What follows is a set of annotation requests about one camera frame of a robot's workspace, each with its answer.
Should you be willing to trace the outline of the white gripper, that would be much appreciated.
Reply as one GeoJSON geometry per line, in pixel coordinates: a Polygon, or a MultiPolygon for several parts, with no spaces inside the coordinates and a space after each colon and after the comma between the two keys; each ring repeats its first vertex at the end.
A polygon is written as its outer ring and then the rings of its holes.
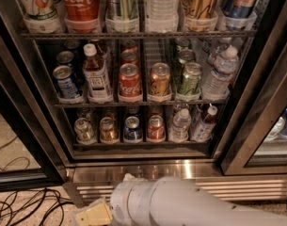
{"type": "MultiPolygon", "coordinates": [[[[137,178],[131,173],[126,173],[124,182],[145,182],[145,178],[137,178]]],[[[73,213],[76,226],[105,226],[112,222],[112,213],[104,198],[92,202],[89,206],[77,209],[73,213]]]]}

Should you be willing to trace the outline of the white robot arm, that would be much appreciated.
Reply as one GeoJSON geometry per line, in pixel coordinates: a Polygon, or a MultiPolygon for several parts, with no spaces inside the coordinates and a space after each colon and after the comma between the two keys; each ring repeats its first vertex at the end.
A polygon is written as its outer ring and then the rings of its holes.
{"type": "Polygon", "coordinates": [[[189,180],[155,182],[127,173],[110,201],[100,198],[74,214],[76,226],[287,226],[287,217],[224,202],[189,180]]]}

